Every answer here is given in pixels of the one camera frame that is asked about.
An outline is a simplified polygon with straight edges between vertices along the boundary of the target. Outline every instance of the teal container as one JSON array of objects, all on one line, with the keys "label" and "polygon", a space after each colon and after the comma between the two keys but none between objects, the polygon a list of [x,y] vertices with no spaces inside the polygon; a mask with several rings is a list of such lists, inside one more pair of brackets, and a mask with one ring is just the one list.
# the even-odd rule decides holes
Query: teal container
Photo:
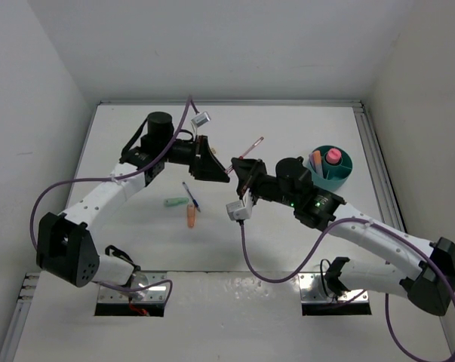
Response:
[{"label": "teal container", "polygon": [[[339,149],[341,151],[341,161],[339,164],[333,165],[326,162],[326,154],[330,149]],[[314,152],[316,150],[319,150],[321,153],[324,177],[320,177],[311,167],[309,157],[304,161],[304,166],[311,171],[311,179],[317,187],[334,192],[345,183],[351,174],[353,170],[351,158],[340,147],[336,146],[320,146],[312,151]]]}]

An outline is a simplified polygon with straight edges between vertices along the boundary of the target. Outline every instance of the light green object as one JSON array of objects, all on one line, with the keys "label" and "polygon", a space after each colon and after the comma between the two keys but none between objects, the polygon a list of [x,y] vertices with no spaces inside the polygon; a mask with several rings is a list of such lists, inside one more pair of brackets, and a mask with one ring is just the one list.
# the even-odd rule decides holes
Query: light green object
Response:
[{"label": "light green object", "polygon": [[189,198],[166,198],[164,199],[165,207],[185,205],[189,203]]},{"label": "light green object", "polygon": [[[341,162],[340,164],[333,165],[326,162],[325,156],[327,152],[332,149],[339,149],[341,151]],[[353,170],[353,163],[349,155],[337,146],[320,146],[312,151],[319,150],[321,153],[322,165],[323,165],[323,176],[320,177],[316,171],[312,168],[309,163],[309,158],[306,158],[304,167],[307,167],[311,171],[312,182],[322,189],[334,192],[348,179],[349,174]]]}]

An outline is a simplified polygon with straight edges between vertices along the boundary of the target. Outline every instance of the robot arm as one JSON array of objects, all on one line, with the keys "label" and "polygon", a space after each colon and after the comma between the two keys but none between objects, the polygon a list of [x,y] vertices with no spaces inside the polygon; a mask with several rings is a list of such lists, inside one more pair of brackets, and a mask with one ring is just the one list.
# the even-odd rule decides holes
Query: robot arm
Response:
[{"label": "robot arm", "polygon": [[[145,123],[147,134],[141,137],[140,146],[132,148]],[[112,256],[98,255],[94,246],[95,236],[105,221],[131,196],[147,187],[163,171],[165,162],[188,165],[190,174],[199,180],[229,181],[225,168],[212,155],[206,136],[175,140],[154,167],[128,176],[160,155],[173,132],[172,117],[168,113],[150,113],[123,148],[120,162],[109,175],[110,181],[99,184],[80,202],[59,215],[47,213],[43,216],[39,223],[36,254],[39,267],[77,287],[90,281],[128,285],[137,265],[119,250]]]},{"label": "robot arm", "polygon": [[[363,214],[340,196],[314,186],[311,173],[302,161],[302,158],[285,158],[277,163],[276,176],[270,176],[261,160],[233,158],[240,201],[227,205],[229,217],[232,220],[248,219],[259,198],[292,207],[294,217],[302,224],[321,232],[327,230],[329,234],[351,241],[389,263],[370,265],[346,257],[336,258],[325,275],[332,293],[340,296],[344,291],[356,289],[392,293],[407,297],[428,313],[444,315],[450,297],[440,279],[419,254],[381,232],[377,226],[388,229],[421,250],[441,269],[453,290],[455,244],[446,238],[440,238],[437,243],[415,238]],[[328,229],[337,220],[351,218],[356,221],[346,221]]]}]

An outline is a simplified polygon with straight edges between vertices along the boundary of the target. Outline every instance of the white wall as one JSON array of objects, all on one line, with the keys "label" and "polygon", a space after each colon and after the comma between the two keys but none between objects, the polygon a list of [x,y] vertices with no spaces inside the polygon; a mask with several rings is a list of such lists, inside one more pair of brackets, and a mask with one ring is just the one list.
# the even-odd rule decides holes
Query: white wall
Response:
[{"label": "white wall", "polygon": [[368,104],[408,231],[455,242],[455,0],[416,3]]},{"label": "white wall", "polygon": [[29,0],[91,102],[366,95],[412,0]]},{"label": "white wall", "polygon": [[[35,269],[32,204],[74,174],[90,115],[26,0],[0,2],[0,348],[24,273]],[[58,211],[68,191],[40,213]]]}]

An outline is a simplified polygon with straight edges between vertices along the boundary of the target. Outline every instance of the white cable clip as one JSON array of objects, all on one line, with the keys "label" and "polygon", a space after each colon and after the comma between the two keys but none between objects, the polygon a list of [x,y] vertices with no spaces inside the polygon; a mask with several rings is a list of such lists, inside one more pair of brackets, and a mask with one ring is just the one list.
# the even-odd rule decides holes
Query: white cable clip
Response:
[{"label": "white cable clip", "polygon": [[121,181],[119,179],[115,178],[115,174],[114,173],[110,174],[110,178],[109,179],[112,180],[112,183],[116,183],[117,185],[121,185]]},{"label": "white cable clip", "polygon": [[372,218],[368,219],[367,222],[364,224],[364,229],[368,230],[373,224],[374,224],[373,219]]}]

